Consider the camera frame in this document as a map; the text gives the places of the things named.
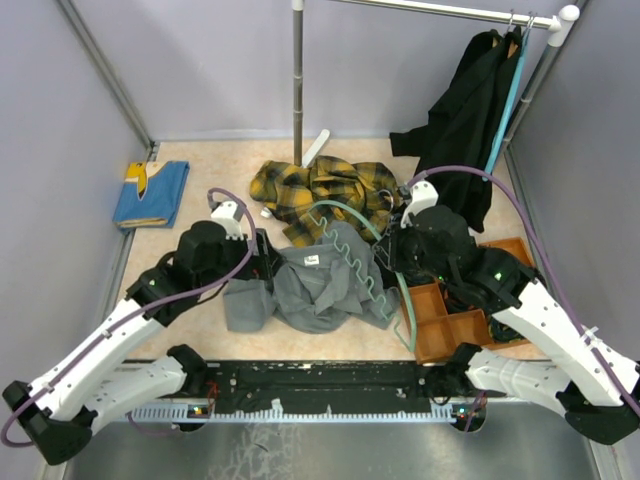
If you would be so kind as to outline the grey button-up shirt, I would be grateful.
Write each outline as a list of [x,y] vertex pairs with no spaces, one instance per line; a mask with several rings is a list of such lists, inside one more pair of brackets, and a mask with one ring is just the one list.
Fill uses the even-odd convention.
[[282,249],[283,264],[271,280],[230,280],[223,294],[227,329],[257,332],[272,317],[308,334],[333,332],[350,317],[387,329],[398,290],[383,286],[371,247],[352,225],[334,221],[329,229],[349,247],[348,256],[322,235],[313,246]]

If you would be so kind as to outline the teal plastic hanger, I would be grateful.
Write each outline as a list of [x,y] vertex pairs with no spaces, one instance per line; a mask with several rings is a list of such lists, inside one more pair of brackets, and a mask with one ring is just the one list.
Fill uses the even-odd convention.
[[[335,230],[331,230],[329,228],[329,223],[328,220],[324,217],[321,216],[319,219],[316,219],[313,214],[312,211],[315,208],[319,208],[322,206],[332,206],[332,207],[336,207],[340,210],[344,210],[349,212],[352,216],[354,216],[361,224],[363,224],[367,230],[369,230],[373,236],[375,237],[376,240],[381,240],[382,239],[382,235],[378,233],[378,231],[374,228],[374,226],[361,214],[359,213],[357,210],[355,210],[354,208],[338,202],[338,201],[334,201],[334,200],[321,200],[318,202],[315,202],[313,205],[311,205],[307,211],[307,213],[311,216],[311,220],[315,223],[316,226],[320,227],[322,229],[322,233],[323,235],[328,238],[331,241],[332,246],[334,247],[334,249],[339,252],[343,259],[345,260],[345,262],[349,265],[349,267],[354,271],[357,280],[360,282],[361,285],[366,287],[366,292],[367,295],[369,297],[369,299],[373,302],[375,302],[376,304],[379,305],[380,307],[380,312],[382,314],[382,316],[386,319],[386,320],[391,320],[391,317],[385,312],[385,308],[387,305],[387,300],[384,294],[380,294],[377,296],[373,295],[373,289],[375,287],[375,281],[374,279],[367,275],[366,277],[363,277],[361,275],[361,270],[362,270],[362,262],[358,259],[352,259],[350,257],[350,246],[349,245],[343,245],[340,243],[339,240],[339,234],[335,231]],[[409,320],[409,327],[408,327],[408,332],[409,332],[409,339],[405,340],[403,338],[403,336],[401,335],[401,333],[399,332],[399,326],[401,324],[400,321],[397,321],[394,326],[393,326],[393,332],[396,335],[396,337],[398,338],[398,340],[406,347],[406,349],[411,352],[411,353],[415,353],[416,352],[416,345],[417,345],[417,319],[416,319],[416,315],[415,315],[415,310],[413,307],[413,302],[411,299],[411,295],[410,295],[410,291],[409,291],[409,287],[406,283],[406,280],[404,278],[404,275],[398,272],[395,272],[395,276],[398,282],[398,286],[399,286],[399,290],[401,292],[401,295],[403,297],[404,300],[404,304],[406,306],[407,309],[407,317]]]
[[494,171],[495,164],[497,162],[499,152],[505,137],[506,129],[507,129],[509,120],[511,118],[511,114],[512,114],[515,100],[516,100],[516,94],[518,92],[518,88],[521,82],[524,64],[526,62],[528,40],[529,40],[530,31],[533,28],[533,23],[534,23],[534,16],[530,15],[527,20],[524,33],[522,34],[522,41],[519,48],[519,57],[517,59],[515,70],[511,78],[509,91],[507,93],[504,108],[502,111],[502,116],[500,118],[500,122],[498,124],[498,128],[496,130],[496,133],[492,142],[492,147],[487,160],[487,164],[484,169],[484,171],[487,174],[492,174]]

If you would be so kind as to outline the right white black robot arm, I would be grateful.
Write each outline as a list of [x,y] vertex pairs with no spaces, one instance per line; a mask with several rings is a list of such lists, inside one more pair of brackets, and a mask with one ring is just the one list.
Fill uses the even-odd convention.
[[373,251],[395,273],[437,280],[548,359],[510,359],[463,342],[430,372],[432,394],[483,390],[517,397],[559,414],[578,433],[604,445],[638,431],[638,362],[577,328],[535,268],[503,249],[478,245],[460,215],[443,205],[409,213],[406,223],[390,225]]

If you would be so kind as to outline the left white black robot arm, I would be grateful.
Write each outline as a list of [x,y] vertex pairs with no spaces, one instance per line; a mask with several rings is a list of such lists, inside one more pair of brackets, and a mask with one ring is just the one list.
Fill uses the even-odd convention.
[[266,231],[233,233],[221,222],[194,223],[175,250],[163,255],[127,289],[115,309],[72,353],[31,382],[15,380],[2,397],[47,464],[67,462],[106,425],[164,396],[201,394],[206,361],[191,347],[114,378],[128,354],[203,303],[203,294],[232,279],[270,280],[283,258]]

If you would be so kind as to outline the yellow black plaid shirt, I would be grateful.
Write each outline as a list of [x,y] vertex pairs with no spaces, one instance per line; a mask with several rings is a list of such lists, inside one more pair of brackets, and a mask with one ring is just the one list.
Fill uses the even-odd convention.
[[367,242],[375,240],[354,215],[333,205],[340,202],[359,212],[378,233],[383,233],[391,213],[402,199],[393,173],[380,162],[351,164],[334,156],[319,156],[309,167],[279,161],[265,162],[249,187],[250,197],[286,224],[284,236],[295,247],[313,245],[322,236],[316,221],[343,221]]

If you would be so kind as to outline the folded blue shirt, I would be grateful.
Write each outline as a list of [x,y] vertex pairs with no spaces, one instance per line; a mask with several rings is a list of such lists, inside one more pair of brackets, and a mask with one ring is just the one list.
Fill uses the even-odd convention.
[[188,161],[130,163],[113,223],[123,231],[172,228],[189,171]]

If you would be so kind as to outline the rolled black orange tie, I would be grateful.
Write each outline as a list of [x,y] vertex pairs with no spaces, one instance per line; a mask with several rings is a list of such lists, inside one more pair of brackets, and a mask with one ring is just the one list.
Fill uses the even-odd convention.
[[467,285],[460,286],[440,280],[439,291],[448,314],[463,313],[476,308],[473,303],[473,289]]

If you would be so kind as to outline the orange wooden compartment tray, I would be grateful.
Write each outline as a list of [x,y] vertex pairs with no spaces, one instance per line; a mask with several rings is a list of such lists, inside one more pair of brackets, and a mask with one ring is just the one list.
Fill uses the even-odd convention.
[[[519,237],[476,244],[445,244],[420,240],[424,280],[409,288],[417,319],[415,357],[419,363],[444,361],[462,343],[493,350],[487,318],[517,303],[531,280],[543,281],[524,242]],[[439,281],[467,285],[473,289],[471,311],[448,314],[439,291]]]

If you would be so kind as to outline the rolled dark blue tie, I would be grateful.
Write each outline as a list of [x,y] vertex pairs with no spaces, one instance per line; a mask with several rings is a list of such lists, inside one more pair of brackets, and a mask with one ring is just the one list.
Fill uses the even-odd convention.
[[493,315],[487,318],[488,334],[491,339],[489,346],[491,347],[510,347],[516,346],[527,339],[508,325],[501,323]]

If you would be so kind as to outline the white rack foot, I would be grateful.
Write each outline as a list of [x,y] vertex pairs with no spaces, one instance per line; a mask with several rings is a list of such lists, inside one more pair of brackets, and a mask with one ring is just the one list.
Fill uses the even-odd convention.
[[304,153],[301,163],[302,166],[308,168],[310,164],[320,155],[330,139],[331,132],[328,129],[320,131],[319,135]]

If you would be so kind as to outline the black hanging garments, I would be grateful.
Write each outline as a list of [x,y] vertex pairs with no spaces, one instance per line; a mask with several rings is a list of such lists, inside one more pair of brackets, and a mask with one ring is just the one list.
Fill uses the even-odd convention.
[[467,45],[448,89],[428,112],[428,123],[389,134],[394,157],[417,157],[416,173],[445,165],[484,169],[522,53],[520,27],[489,30]]

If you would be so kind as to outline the metal clothes rack pole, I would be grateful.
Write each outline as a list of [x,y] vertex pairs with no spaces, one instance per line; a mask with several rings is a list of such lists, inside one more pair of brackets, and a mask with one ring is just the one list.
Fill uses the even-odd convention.
[[302,165],[304,1],[292,1],[293,12],[293,158]]

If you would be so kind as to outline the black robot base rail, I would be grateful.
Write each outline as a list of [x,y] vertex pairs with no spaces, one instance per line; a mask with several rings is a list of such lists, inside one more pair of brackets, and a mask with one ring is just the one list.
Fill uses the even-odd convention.
[[414,361],[210,362],[203,383],[165,400],[203,399],[219,414],[270,410],[279,400],[286,414],[427,413],[436,399],[473,398],[461,379],[446,380],[444,367]]

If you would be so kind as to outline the horizontal metal clothes rail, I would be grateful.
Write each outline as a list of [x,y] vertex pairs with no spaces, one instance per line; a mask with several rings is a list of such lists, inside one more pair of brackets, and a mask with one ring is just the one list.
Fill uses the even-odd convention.
[[345,0],[345,3],[513,26],[530,25],[531,27],[550,32],[559,32],[561,29],[568,27],[570,24],[576,22],[581,16],[581,10],[576,5],[566,5],[557,14],[552,15],[551,17],[543,17],[532,14],[499,12],[486,9],[450,6],[419,1]]

